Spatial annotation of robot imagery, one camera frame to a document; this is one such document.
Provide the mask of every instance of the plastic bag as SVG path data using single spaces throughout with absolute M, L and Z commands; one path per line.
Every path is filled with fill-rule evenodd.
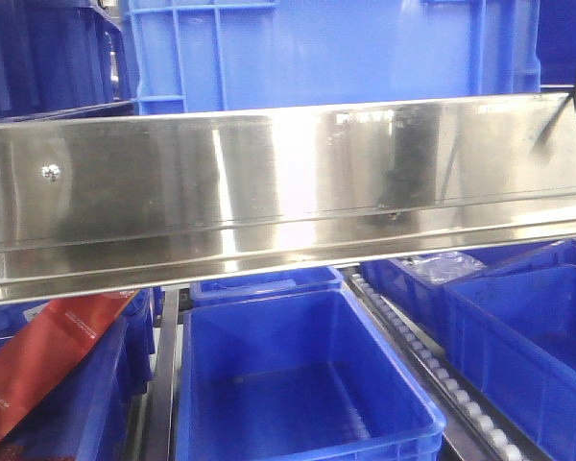
M 487 267 L 484 263 L 460 252 L 445 252 L 399 259 L 419 277 L 436 285 L 446 283 Z

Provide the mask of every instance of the crate handle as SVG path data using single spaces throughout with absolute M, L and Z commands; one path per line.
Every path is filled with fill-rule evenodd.
M 117 78 L 119 79 L 119 97 L 122 101 L 131 99 L 131 87 L 128 80 L 128 70 L 126 65 L 126 50 L 124 49 L 124 38 L 122 31 L 111 22 L 106 23 L 107 33 L 111 38 L 111 48 L 115 52 L 117 61 Z

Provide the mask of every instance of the dark blue crate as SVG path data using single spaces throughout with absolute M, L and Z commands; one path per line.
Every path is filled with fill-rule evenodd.
M 492 269 L 503 266 L 504 261 L 545 246 L 545 243 L 527 243 L 505 247 L 465 250 L 461 253 L 475 257 Z M 365 280 L 379 293 L 389 297 L 419 324 L 440 345 L 446 343 L 447 316 L 443 309 L 443 285 L 421 278 L 410 266 L 398 259 L 381 259 L 361 263 Z M 468 277 L 481 276 L 478 271 Z
M 150 353 L 154 353 L 153 318 L 151 311 L 151 290 L 141 290 L 124 309 L 122 317 L 128 324 L 126 348 L 132 392 L 143 394 L 147 382 L 152 378 Z M 40 312 L 46 301 L 0 305 L 0 337 L 17 333 Z
M 130 384 L 119 318 L 96 347 L 6 437 L 2 446 L 24 448 L 25 459 L 118 461 L 126 438 Z M 0 347 L 10 337 L 0 338 Z
M 339 288 L 343 279 L 339 271 L 333 267 L 315 267 L 197 281 L 190 285 L 190 298 L 195 307 L 235 303 L 255 298 Z
M 141 290 L 122 314 L 128 321 L 126 350 L 132 374 L 133 392 L 144 394 L 152 379 L 150 354 L 156 351 L 154 319 L 152 317 L 152 291 Z
M 193 309 L 176 459 L 430 460 L 444 416 L 349 292 Z
M 538 56 L 541 82 L 557 85 L 576 79 L 576 0 L 540 0 Z
M 450 361 L 553 459 L 576 461 L 576 266 L 446 293 Z
M 130 97 L 120 29 L 94 0 L 0 0 L 0 118 Z
M 144 114 L 540 89 L 539 0 L 120 6 Z

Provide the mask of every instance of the metal frame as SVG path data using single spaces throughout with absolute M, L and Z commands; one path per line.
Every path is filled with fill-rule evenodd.
M 576 235 L 564 97 L 0 125 L 0 303 Z

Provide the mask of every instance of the red package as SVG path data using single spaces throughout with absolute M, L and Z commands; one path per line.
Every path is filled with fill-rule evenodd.
M 53 300 L 0 349 L 0 441 L 84 359 L 136 293 Z

